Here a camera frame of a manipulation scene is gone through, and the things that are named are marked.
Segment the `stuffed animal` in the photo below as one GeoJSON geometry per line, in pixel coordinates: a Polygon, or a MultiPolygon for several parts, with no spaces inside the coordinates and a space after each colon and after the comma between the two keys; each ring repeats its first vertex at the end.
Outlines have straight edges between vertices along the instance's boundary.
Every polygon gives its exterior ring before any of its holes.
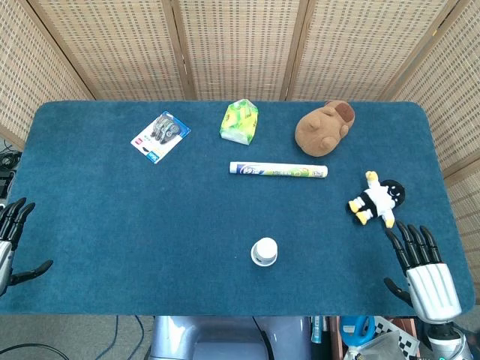
{"type": "Polygon", "coordinates": [[[367,171],[368,189],[348,202],[349,209],[365,225],[371,218],[382,217],[385,226],[391,229],[395,223],[392,209],[405,200],[404,187],[395,180],[378,181],[374,171],[367,171]]]}
{"type": "Polygon", "coordinates": [[[295,141],[309,155],[327,155],[348,134],[354,121],[355,112],[348,103],[327,101],[324,107],[301,118],[295,129],[295,141]]]}

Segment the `black and white plush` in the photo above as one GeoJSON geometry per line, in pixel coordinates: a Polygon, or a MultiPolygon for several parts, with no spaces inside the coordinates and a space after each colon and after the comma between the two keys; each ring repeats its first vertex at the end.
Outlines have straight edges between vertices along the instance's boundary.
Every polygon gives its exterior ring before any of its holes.
{"type": "Polygon", "coordinates": [[[392,209],[405,200],[404,187],[395,180],[379,182],[378,175],[374,171],[367,171],[365,176],[368,189],[348,202],[350,210],[362,225],[365,225],[371,218],[381,216],[385,226],[392,228],[395,223],[392,209]]]}

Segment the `tissue pack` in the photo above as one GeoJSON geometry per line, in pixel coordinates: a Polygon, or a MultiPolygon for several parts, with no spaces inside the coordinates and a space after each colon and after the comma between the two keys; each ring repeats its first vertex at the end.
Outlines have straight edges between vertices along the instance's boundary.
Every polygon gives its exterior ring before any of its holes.
{"type": "Polygon", "coordinates": [[[257,128],[258,109],[247,99],[231,103],[220,126],[223,139],[250,145],[257,128]]]}

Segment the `blue carpet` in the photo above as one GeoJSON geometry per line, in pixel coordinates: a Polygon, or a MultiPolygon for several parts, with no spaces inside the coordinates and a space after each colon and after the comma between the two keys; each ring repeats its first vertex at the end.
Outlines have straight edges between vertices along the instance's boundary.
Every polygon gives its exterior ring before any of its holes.
{"type": "Polygon", "coordinates": [[[37,203],[14,262],[42,277],[8,289],[0,311],[74,314],[306,315],[413,313],[384,286],[406,286],[380,219],[345,210],[365,171],[406,188],[394,210],[428,226],[466,311],[473,286],[424,111],[354,102],[355,124],[329,155],[304,154],[296,123],[318,102],[257,102],[250,146],[223,140],[227,102],[47,103],[38,111],[11,199],[37,203]],[[130,141],[168,110],[191,128],[158,165],[130,141]],[[328,177],[229,174],[230,161],[324,164],[328,177]],[[277,262],[250,249],[269,236],[277,262]]]}

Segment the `small white container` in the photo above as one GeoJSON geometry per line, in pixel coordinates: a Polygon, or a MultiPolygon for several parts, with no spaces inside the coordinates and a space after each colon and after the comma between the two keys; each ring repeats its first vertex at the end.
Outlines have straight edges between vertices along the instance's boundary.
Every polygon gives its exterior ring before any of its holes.
{"type": "Polygon", "coordinates": [[[261,238],[253,245],[250,254],[258,266],[271,266],[277,261],[277,243],[273,238],[261,238]]]}

